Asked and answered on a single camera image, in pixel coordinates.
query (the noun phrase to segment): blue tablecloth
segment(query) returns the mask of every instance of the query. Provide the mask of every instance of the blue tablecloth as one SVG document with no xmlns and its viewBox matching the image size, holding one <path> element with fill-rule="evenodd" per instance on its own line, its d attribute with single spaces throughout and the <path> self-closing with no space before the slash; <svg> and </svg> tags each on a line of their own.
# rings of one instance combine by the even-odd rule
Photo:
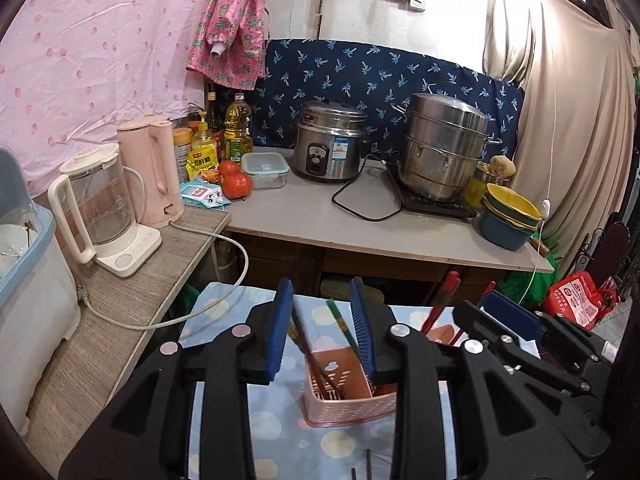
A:
<svg viewBox="0 0 640 480">
<path fill-rule="evenodd" d="M 201 293 L 195 309 L 201 309 L 210 298 L 219 298 L 229 287 L 223 283 L 211 283 Z M 182 330 L 180 343 L 189 347 L 212 341 L 223 330 L 244 322 L 252 306 L 272 300 L 274 294 L 272 290 L 240 286 L 205 314 L 190 319 Z M 300 308 L 313 350 L 348 346 L 324 300 L 297 296 L 296 304 Z M 354 333 L 349 304 L 337 301 L 336 305 Z M 430 310 L 409 306 L 391 308 L 399 322 L 417 329 L 420 329 Z M 438 320 L 438 325 L 447 323 L 453 324 L 452 308 L 446 309 Z M 538 355 L 534 343 L 521 341 L 521 344 L 527 351 Z M 373 478 L 387 480 L 392 455 L 394 416 L 342 428 L 310 428 L 305 424 L 300 409 L 304 380 L 304 357 L 293 342 L 287 339 L 282 366 L 273 383 L 270 386 L 248 387 L 257 478 L 350 480 L 352 467 L 357 469 L 359 478 L 364 478 L 365 453 L 370 449 Z M 199 449 L 203 390 L 204 384 L 198 384 L 191 421 L 190 480 L 198 480 L 199 453 L 206 452 Z M 440 383 L 440 394 L 447 450 L 447 478 L 453 479 L 457 476 L 455 444 L 445 382 Z"/>
</svg>

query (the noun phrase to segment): wooden table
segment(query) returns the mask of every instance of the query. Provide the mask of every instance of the wooden table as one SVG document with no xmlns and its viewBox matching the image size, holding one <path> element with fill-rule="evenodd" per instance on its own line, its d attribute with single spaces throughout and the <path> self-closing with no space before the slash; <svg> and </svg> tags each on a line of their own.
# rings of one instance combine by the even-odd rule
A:
<svg viewBox="0 0 640 480">
<path fill-rule="evenodd" d="M 177 224 L 219 233 L 229 213 L 185 207 Z M 210 250 L 212 237 L 168 226 L 162 244 L 129 278 L 96 264 L 78 266 L 96 310 L 129 324 L 159 322 L 193 269 Z M 27 446 L 54 476 L 113 392 L 129 377 L 152 332 L 106 323 L 84 307 L 80 325 L 62 342 L 31 401 Z"/>
<path fill-rule="evenodd" d="M 291 150 L 279 151 L 289 158 Z M 230 205 L 232 221 L 227 230 L 324 248 L 323 256 L 314 257 L 322 258 L 321 268 L 329 272 L 345 272 L 349 267 L 357 274 L 385 267 L 384 274 L 367 275 L 437 281 L 447 269 L 464 267 L 482 274 L 476 284 L 480 287 L 480 282 L 494 279 L 491 276 L 499 279 L 507 270 L 553 271 L 544 258 L 536 259 L 529 244 L 508 251 L 485 240 L 476 220 L 401 212 L 382 222 L 365 221 L 332 204 L 331 196 L 339 187 L 290 173 L 283 187 L 254 191 L 244 202 Z M 360 179 L 337 199 L 370 218 L 383 217 L 398 207 L 390 177 L 373 161 L 367 161 Z M 265 257 L 258 252 L 257 256 Z"/>
</svg>

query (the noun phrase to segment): red tomato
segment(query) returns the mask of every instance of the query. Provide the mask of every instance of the red tomato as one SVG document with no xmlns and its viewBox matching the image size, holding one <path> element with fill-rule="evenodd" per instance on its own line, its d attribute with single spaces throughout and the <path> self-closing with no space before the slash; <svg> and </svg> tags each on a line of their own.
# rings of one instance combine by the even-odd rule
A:
<svg viewBox="0 0 640 480">
<path fill-rule="evenodd" d="M 222 179 L 222 193 L 229 200 L 251 194 L 251 178 L 244 173 L 232 173 Z"/>
<path fill-rule="evenodd" d="M 223 160 L 218 165 L 218 173 L 225 178 L 233 173 L 240 173 L 240 164 L 232 160 Z"/>
</svg>

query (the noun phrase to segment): green plastic bag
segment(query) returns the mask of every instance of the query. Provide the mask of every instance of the green plastic bag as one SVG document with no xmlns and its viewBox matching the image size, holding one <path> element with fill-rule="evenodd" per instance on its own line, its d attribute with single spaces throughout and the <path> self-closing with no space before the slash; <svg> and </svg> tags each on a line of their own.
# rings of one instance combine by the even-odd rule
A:
<svg viewBox="0 0 640 480">
<path fill-rule="evenodd" d="M 523 272 L 521 270 L 511 271 L 498 283 L 497 286 L 500 292 L 510 300 L 515 303 L 520 303 L 521 306 L 529 310 L 535 310 L 540 307 L 545 299 L 548 288 L 558 280 L 558 263 L 556 259 L 549 253 L 546 256 L 546 260 L 554 268 L 554 272 L 536 272 L 533 282 L 524 298 L 522 295 L 529 286 L 533 272 Z"/>
</svg>

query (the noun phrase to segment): pink kettle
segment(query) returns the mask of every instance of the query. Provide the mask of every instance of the pink kettle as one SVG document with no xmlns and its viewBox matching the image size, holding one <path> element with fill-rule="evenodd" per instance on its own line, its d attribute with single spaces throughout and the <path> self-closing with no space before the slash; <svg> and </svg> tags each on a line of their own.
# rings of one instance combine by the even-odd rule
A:
<svg viewBox="0 0 640 480">
<path fill-rule="evenodd" d="M 118 127 L 118 143 L 125 166 L 136 170 L 145 182 L 145 208 L 138 222 L 156 229 L 180 218 L 184 203 L 175 161 L 172 124 L 162 116 L 147 116 Z M 134 202 L 144 193 L 129 182 Z"/>
</svg>

